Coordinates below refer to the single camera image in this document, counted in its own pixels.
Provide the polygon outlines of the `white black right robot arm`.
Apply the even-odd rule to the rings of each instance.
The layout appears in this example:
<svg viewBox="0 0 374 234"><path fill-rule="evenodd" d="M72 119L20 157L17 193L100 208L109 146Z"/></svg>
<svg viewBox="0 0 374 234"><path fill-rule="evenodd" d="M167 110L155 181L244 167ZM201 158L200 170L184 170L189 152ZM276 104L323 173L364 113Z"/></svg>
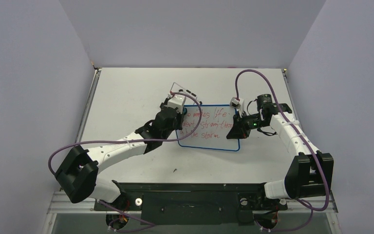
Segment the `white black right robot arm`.
<svg viewBox="0 0 374 234"><path fill-rule="evenodd" d="M261 131L271 127L288 153L293 157L284 179L267 182L264 190L255 195L256 204L268 208L275 199L305 198L326 195L330 192L334 161L329 153L322 153L314 146L296 121L286 103L274 103L270 94L256 98L257 112L247 114L244 100L233 97L230 106L237 110L228 139L246 139L251 130Z"/></svg>

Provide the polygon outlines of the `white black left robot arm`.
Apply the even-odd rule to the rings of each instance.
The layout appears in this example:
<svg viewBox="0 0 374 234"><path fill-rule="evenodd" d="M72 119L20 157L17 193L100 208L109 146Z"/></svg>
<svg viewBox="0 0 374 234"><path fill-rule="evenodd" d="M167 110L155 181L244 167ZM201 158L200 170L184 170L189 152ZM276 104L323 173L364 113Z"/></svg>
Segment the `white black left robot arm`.
<svg viewBox="0 0 374 234"><path fill-rule="evenodd" d="M106 144L84 149L75 145L54 171L54 177L72 203L87 198L100 199L115 210L124 207L126 196L113 179L98 175L105 169L132 156L147 154L162 146L168 137L182 128L187 113L185 107L161 108L156 117L127 135L118 144Z"/></svg>

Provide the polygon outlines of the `blue framed whiteboard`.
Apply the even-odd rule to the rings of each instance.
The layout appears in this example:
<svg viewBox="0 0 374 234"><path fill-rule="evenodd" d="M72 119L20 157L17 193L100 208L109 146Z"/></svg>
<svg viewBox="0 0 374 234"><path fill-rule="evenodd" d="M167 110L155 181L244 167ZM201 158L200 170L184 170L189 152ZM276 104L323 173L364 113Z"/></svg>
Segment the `blue framed whiteboard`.
<svg viewBox="0 0 374 234"><path fill-rule="evenodd" d="M236 109L227 104L202 105L202 113L196 105L185 105L182 130L176 131L177 138L189 137L178 141L181 147L237 152L240 150L238 139L227 139L233 127Z"/></svg>

